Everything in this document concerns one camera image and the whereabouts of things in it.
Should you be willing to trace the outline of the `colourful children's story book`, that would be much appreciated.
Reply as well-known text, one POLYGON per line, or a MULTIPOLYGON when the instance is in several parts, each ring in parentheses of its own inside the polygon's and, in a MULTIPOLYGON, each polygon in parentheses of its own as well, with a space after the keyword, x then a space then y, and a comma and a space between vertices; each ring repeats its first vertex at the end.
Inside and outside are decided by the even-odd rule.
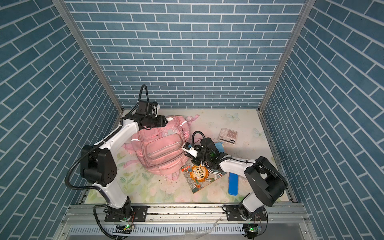
POLYGON ((200 191, 226 174, 219 170, 209 170, 204 165, 197 166, 192 162, 183 165, 181 172, 186 178, 192 193, 200 191))

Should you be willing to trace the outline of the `pink student backpack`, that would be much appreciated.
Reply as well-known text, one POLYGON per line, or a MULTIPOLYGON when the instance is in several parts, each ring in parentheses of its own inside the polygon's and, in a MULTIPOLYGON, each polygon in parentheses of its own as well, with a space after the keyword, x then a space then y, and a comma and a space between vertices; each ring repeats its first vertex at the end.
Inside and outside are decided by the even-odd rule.
POLYGON ((192 122, 199 116, 169 116, 165 127, 138 131, 124 148, 135 153, 137 162, 148 172, 175 181, 188 160, 183 146, 190 139, 192 122))

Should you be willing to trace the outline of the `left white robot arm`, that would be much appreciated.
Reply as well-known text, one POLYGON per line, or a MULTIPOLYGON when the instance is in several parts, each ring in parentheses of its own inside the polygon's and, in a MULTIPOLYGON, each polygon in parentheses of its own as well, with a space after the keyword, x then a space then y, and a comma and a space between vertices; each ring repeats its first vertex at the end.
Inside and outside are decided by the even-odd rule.
POLYGON ((156 102, 138 101, 136 110, 121 118, 118 127, 94 146, 82 149, 81 176, 95 188, 107 202, 107 213, 117 222, 131 219, 133 210, 129 197, 119 186, 115 163, 119 148, 139 130, 164 127, 165 116, 158 116, 156 102))

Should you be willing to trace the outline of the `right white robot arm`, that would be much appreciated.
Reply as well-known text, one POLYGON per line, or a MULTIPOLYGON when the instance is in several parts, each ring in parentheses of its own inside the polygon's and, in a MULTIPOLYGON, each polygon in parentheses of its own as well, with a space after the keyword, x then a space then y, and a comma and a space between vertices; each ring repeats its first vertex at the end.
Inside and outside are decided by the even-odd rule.
POLYGON ((210 171, 221 171, 246 178, 252 191, 239 203, 238 213, 249 220, 263 206, 271 207, 288 187, 286 179, 265 157, 256 160, 235 158, 219 152, 210 139, 202 139, 199 145, 185 144, 186 156, 197 166, 210 171))

